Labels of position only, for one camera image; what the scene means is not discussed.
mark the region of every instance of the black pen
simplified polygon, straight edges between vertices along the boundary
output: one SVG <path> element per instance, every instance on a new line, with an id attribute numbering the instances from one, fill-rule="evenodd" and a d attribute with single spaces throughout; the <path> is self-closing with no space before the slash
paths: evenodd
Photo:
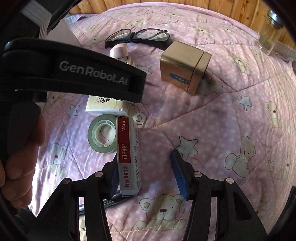
<path id="1" fill-rule="evenodd" d="M 112 206 L 114 204 L 120 203 L 120 202 L 125 201 L 126 199 L 129 199 L 129 198 L 130 198 L 130 196 L 123 197 L 120 194 L 120 190 L 117 190 L 116 194 L 112 197 L 111 200 L 107 200 L 107 199 L 103 200 L 104 208 L 110 207 L 110 206 Z M 84 204 L 79 205 L 78 214 L 79 215 L 84 214 Z"/>

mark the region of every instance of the black glasses frame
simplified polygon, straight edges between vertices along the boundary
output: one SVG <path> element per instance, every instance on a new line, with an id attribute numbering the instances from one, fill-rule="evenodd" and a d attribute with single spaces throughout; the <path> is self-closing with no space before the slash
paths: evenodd
<path id="1" fill-rule="evenodd" d="M 150 37 L 150 39 L 143 39 L 143 38 L 138 38 L 137 35 L 140 32 L 144 32 L 145 30 L 149 30 L 149 29 L 153 29 L 153 30 L 158 30 L 159 33 L 153 35 Z M 120 32 L 120 31 L 124 31 L 124 30 L 128 30 L 129 34 L 126 37 L 123 37 L 121 39 L 116 39 L 116 40 L 108 40 L 112 35 Z M 167 37 L 163 40 L 153 40 L 151 38 L 159 35 L 160 33 L 165 33 L 167 35 Z M 111 34 L 108 38 L 106 38 L 105 40 L 105 48 L 111 48 L 114 47 L 117 44 L 122 44 L 122 43 L 142 43 L 142 44 L 147 44 L 151 47 L 156 47 L 159 48 L 161 50 L 166 50 L 168 48 L 168 46 L 170 46 L 172 44 L 172 39 L 168 33 L 167 30 L 161 30 L 161 29 L 157 29 L 157 28 L 146 28 L 146 29 L 142 29 L 138 32 L 132 32 L 131 29 L 121 29 L 113 34 Z"/>

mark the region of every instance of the staples box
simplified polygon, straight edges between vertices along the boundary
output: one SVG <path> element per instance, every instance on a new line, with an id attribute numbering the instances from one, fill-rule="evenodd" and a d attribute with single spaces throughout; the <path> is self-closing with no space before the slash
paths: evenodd
<path id="1" fill-rule="evenodd" d="M 132 117 L 117 118 L 117 160 L 121 195 L 137 195 L 142 181 L 138 131 Z"/>
<path id="2" fill-rule="evenodd" d="M 174 41 L 160 57 L 161 79 L 195 95 L 212 55 Z"/>

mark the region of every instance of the cardboard box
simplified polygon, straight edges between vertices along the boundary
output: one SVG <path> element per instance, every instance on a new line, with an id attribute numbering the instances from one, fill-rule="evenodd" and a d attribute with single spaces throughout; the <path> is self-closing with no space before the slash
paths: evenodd
<path id="1" fill-rule="evenodd" d="M 121 195 L 137 195 L 142 181 L 138 131 L 132 117 L 117 118 L 117 160 Z"/>
<path id="2" fill-rule="evenodd" d="M 161 79 L 195 95 L 212 55 L 174 41 L 160 57 Z"/>
<path id="3" fill-rule="evenodd" d="M 90 95 L 85 111 L 95 116 L 102 114 L 128 116 L 128 101 Z"/>

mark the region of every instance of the red label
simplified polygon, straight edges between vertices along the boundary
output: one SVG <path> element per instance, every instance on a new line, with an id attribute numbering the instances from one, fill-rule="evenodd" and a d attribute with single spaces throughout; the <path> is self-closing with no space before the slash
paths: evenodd
<path id="1" fill-rule="evenodd" d="M 118 153 L 119 163 L 131 163 L 131 150 L 129 143 L 129 125 L 128 117 L 119 117 L 117 119 L 117 131 L 118 131 Z"/>

